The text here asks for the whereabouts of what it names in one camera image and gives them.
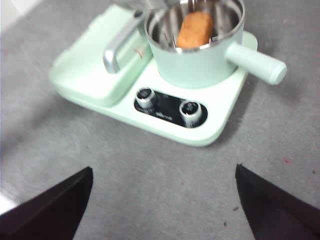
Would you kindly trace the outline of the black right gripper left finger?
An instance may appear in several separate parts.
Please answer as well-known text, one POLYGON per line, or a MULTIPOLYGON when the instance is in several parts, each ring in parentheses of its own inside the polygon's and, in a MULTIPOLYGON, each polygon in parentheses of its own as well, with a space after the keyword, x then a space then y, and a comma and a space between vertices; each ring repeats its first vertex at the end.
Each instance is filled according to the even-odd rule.
POLYGON ((0 216, 2 240, 71 240, 93 186, 89 166, 0 216))

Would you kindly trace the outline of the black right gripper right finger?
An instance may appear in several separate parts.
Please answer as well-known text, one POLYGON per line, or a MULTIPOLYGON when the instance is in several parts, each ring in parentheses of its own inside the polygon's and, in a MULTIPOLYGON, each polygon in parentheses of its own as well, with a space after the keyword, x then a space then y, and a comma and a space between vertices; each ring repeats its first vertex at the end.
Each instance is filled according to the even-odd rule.
POLYGON ((235 169, 240 203, 256 240, 318 240, 320 210, 241 164, 235 169))

